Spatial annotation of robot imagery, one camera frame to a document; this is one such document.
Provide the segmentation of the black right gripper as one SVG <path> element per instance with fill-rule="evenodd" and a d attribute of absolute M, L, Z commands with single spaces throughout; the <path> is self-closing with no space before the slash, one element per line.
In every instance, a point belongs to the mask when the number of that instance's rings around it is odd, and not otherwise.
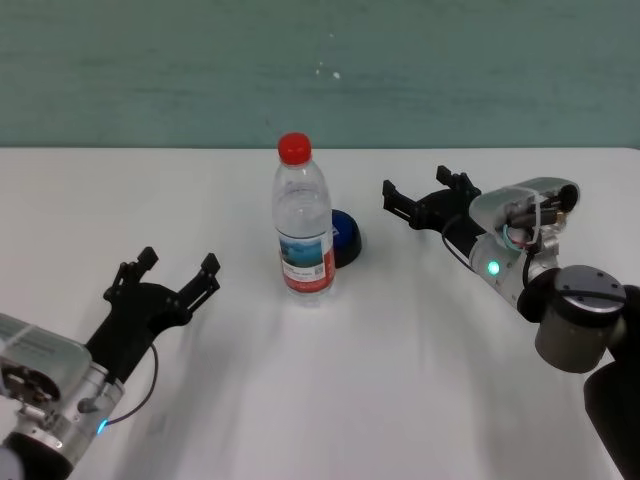
<path fill-rule="evenodd" d="M 449 189 L 431 193 L 419 201 L 401 194 L 390 180 L 382 184 L 383 209 L 408 223 L 415 230 L 433 230 L 441 233 L 460 252 L 470 253 L 477 237 L 484 234 L 469 214 L 471 201 L 481 194 L 468 175 L 456 174 L 444 165 L 439 165 L 436 180 Z"/>

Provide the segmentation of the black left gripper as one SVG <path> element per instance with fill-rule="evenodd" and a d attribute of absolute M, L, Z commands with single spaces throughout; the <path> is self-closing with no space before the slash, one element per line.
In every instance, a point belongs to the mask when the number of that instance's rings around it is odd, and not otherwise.
<path fill-rule="evenodd" d="M 107 371 L 106 381 L 125 383 L 156 337 L 190 322 L 220 288 L 220 263 L 208 253 L 197 274 L 177 293 L 158 284 L 140 283 L 158 262 L 151 246 L 135 261 L 122 262 L 103 299 L 111 311 L 86 343 L 92 361 Z"/>

